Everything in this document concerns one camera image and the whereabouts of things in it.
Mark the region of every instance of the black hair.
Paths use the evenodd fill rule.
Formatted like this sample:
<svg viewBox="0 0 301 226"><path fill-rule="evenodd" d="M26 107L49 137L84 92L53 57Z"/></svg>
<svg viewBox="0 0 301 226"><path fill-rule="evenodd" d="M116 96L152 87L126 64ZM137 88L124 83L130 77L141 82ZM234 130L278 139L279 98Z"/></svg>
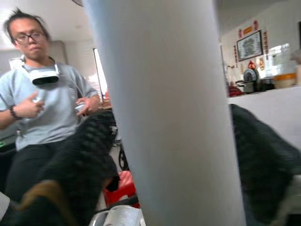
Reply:
<svg viewBox="0 0 301 226"><path fill-rule="evenodd" d="M10 24L16 20L16 19L22 19L22 18L28 18L28 19L32 19L34 21L36 21L42 28L42 31L44 32L44 35L46 37L46 39L49 41L51 40L50 34L46 29L46 23L44 22L44 20L39 17L39 16L34 16L34 15L30 15L27 13L22 12L19 8L17 8L15 11L13 11L14 13L10 16L10 18L4 23L3 27L5 32L8 34L10 41L14 44L15 43L15 38L12 36L11 31L10 31Z"/></svg>

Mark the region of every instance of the framed picture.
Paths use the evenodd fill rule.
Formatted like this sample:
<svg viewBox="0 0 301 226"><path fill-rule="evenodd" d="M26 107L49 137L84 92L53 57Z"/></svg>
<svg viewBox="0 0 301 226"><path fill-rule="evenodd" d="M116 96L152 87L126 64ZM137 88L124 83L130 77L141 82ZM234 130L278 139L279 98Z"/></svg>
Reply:
<svg viewBox="0 0 301 226"><path fill-rule="evenodd" d="M261 31L237 41L238 61L263 55Z"/></svg>

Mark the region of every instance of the red stool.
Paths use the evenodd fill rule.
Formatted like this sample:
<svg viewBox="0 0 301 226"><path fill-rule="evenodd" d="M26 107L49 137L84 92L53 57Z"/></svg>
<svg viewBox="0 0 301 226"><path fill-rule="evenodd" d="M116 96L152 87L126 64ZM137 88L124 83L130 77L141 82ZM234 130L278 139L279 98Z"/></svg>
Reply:
<svg viewBox="0 0 301 226"><path fill-rule="evenodd" d="M124 196L128 198L136 194L133 176L130 171L122 171L119 173L120 181L118 189L114 192L109 192L107 189L103 191L105 204L107 207L120 201ZM140 204L135 204L133 207L140 208Z"/></svg>

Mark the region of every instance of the window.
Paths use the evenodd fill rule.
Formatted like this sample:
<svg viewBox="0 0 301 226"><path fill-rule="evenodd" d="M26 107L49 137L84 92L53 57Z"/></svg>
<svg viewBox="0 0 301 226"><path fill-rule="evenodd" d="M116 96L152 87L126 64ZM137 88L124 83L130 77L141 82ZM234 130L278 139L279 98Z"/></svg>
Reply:
<svg viewBox="0 0 301 226"><path fill-rule="evenodd" d="M100 83L100 90L102 93L102 98L105 99L105 93L108 91L107 81L104 76L103 66L100 61L100 57L98 55L98 50L95 48L95 49L93 49L93 52L94 52L94 57L95 57L95 62L96 62L96 67L97 67L97 73L98 73L98 79L99 79L99 83Z"/></svg>

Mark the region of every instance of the gray t-shirt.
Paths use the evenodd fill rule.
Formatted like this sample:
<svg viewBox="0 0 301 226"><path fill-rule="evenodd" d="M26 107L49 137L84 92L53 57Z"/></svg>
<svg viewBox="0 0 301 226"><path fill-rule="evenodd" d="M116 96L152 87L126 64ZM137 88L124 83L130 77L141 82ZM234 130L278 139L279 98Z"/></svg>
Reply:
<svg viewBox="0 0 301 226"><path fill-rule="evenodd" d="M18 105L33 92L38 91L38 97L45 101L45 110L36 118L22 119L18 123L21 136L17 137L16 148L21 150L28 145L45 144L64 140L75 132L79 123L76 115L76 101L83 97L97 95L79 72L68 65L58 63L59 81L52 84L35 86L21 69L12 70L0 77L0 111L5 111L11 105ZM31 68L27 71L55 70L54 66L47 68Z"/></svg>

